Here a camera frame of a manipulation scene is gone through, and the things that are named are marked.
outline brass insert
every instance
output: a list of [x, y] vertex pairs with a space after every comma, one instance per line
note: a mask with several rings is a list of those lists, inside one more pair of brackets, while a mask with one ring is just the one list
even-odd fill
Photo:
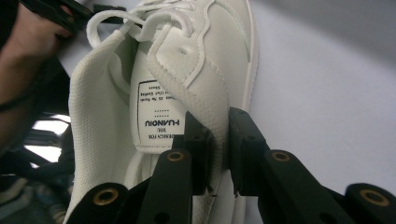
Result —
[[181, 161], [181, 160], [183, 160], [183, 158], [184, 158], [184, 155], [181, 152], [172, 152], [172, 153], [169, 153], [167, 156], [167, 159], [169, 161]]
[[106, 205], [113, 203], [119, 197], [119, 192], [116, 189], [102, 189], [95, 194], [93, 202], [97, 205]]
[[272, 156], [276, 161], [289, 161], [290, 160], [290, 156], [283, 152], [273, 152]]
[[381, 206], [381, 207], [387, 207], [390, 204], [389, 200], [384, 195], [378, 193], [375, 190], [362, 189], [360, 191], [360, 194], [361, 194], [361, 197], [363, 197], [363, 199], [369, 203], [373, 203], [373, 204]]

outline human hand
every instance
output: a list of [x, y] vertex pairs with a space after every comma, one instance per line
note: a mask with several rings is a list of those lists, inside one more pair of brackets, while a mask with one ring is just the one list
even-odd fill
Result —
[[[63, 10], [71, 14], [67, 7]], [[60, 36], [72, 34], [62, 26], [53, 23], [19, 4], [18, 16], [6, 47], [12, 54], [23, 60], [43, 62], [54, 55], [62, 44]]]

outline shoe upper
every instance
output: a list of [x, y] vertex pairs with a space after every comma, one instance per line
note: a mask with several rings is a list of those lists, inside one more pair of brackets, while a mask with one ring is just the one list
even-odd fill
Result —
[[[100, 42], [95, 26], [114, 15], [127, 22]], [[94, 49], [71, 80], [76, 192], [69, 210], [98, 184], [131, 188], [149, 177], [158, 159], [152, 154], [171, 147], [190, 111], [214, 135], [213, 191], [194, 198], [193, 222], [230, 223], [228, 110], [248, 109], [257, 56], [252, 32], [248, 3], [240, 0], [150, 0], [129, 13], [92, 18], [87, 33]]]

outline shoe tongue label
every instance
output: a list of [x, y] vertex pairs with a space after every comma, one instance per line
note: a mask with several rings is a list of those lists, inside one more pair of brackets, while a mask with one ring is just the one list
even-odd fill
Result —
[[137, 124], [140, 144], [172, 145], [184, 133], [186, 109], [157, 81], [139, 83]]

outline stitching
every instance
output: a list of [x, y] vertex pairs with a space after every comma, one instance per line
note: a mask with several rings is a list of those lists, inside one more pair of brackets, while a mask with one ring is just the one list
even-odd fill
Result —
[[210, 59], [208, 59], [207, 57], [205, 58], [205, 61], [207, 62], [207, 64], [214, 70], [216, 77], [219, 79], [219, 81], [221, 82], [222, 86], [224, 87], [224, 90], [226, 92], [227, 95], [227, 106], [230, 106], [230, 93], [228, 91], [228, 86], [227, 83], [225, 81], [224, 75], [220, 72], [220, 70], [215, 66], [215, 64], [213, 63], [213, 61], [211, 61]]

